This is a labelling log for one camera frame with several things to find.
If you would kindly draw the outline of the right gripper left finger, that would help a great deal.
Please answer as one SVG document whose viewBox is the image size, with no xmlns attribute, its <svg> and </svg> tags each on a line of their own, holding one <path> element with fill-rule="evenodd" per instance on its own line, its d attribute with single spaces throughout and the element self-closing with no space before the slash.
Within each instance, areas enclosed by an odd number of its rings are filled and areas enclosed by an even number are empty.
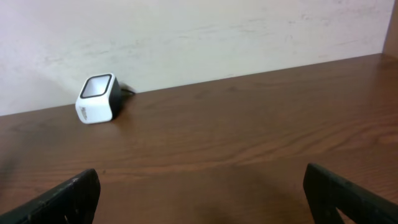
<svg viewBox="0 0 398 224">
<path fill-rule="evenodd" d="M 101 186 L 88 169 L 1 215 L 1 223 L 93 223 Z"/>
</svg>

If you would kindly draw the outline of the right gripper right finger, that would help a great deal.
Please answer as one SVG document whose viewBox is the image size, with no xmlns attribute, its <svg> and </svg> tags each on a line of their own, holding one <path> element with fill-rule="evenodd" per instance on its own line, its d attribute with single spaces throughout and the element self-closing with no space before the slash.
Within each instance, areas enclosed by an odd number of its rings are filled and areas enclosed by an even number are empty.
<svg viewBox="0 0 398 224">
<path fill-rule="evenodd" d="M 318 164 L 307 165 L 303 189 L 316 224 L 343 223 L 344 213 L 355 223 L 397 224 L 397 205 Z"/>
</svg>

